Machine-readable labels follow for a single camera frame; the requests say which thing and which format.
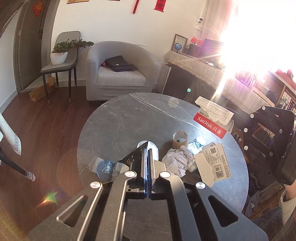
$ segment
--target picture frame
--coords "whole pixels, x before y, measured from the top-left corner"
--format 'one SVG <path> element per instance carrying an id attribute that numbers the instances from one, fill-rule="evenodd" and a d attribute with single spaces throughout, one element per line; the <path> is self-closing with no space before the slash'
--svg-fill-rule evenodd
<path id="1" fill-rule="evenodd" d="M 187 45 L 187 41 L 188 41 L 188 38 L 185 38 L 179 34 L 175 34 L 175 37 L 174 37 L 174 40 L 173 40 L 173 43 L 172 43 L 172 47 L 171 47 L 171 51 L 174 51 L 174 52 L 180 52 L 182 53 L 183 50 L 186 48 L 186 45 Z M 180 50 L 176 50 L 175 49 L 175 44 L 181 44 L 182 45 L 182 48 Z"/>
<path id="2" fill-rule="evenodd" d="M 89 0 L 68 0 L 67 4 L 76 3 L 76 2 L 89 2 Z"/>

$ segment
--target door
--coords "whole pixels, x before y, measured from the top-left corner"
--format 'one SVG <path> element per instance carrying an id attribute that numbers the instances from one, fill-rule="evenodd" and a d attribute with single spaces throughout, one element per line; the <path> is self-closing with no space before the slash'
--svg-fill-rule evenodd
<path id="1" fill-rule="evenodd" d="M 41 42 L 46 12 L 50 0 L 29 0 L 18 20 L 18 81 L 25 89 L 41 76 Z"/>

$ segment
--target qr code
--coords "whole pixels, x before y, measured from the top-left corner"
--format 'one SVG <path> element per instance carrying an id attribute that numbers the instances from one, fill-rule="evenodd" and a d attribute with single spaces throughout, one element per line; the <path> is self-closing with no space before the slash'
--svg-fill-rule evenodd
<path id="1" fill-rule="evenodd" d="M 216 148 L 215 147 L 211 148 L 210 150 L 211 150 L 211 154 L 216 153 Z"/>
<path id="2" fill-rule="evenodd" d="M 216 172 L 216 175 L 217 175 L 217 178 L 222 178 L 222 177 L 224 177 L 224 175 L 223 175 L 223 171 Z"/>

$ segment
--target sleeve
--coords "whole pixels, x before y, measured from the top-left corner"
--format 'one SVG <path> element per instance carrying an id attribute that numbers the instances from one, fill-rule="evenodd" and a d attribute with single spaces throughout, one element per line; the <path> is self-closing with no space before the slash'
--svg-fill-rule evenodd
<path id="1" fill-rule="evenodd" d="M 286 196 L 286 191 L 283 192 L 281 196 L 281 208 L 282 208 L 282 221 L 283 225 L 286 224 L 289 217 L 291 216 L 295 206 L 296 206 L 296 197 L 292 198 L 289 201 L 284 202 L 283 199 Z"/>

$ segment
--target green foliage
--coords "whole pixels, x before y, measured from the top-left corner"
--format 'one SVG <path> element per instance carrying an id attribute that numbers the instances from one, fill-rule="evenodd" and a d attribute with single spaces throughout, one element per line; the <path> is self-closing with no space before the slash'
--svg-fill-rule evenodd
<path id="1" fill-rule="evenodd" d="M 70 49 L 75 49 L 75 48 L 88 48 L 90 46 L 94 45 L 93 42 L 89 41 L 83 41 L 82 39 L 80 39 L 79 41 L 77 39 L 71 40 L 70 42 L 64 41 L 64 42 L 60 42 L 57 43 L 54 46 L 54 49 L 52 51 L 52 53 L 65 53 L 68 52 Z"/>

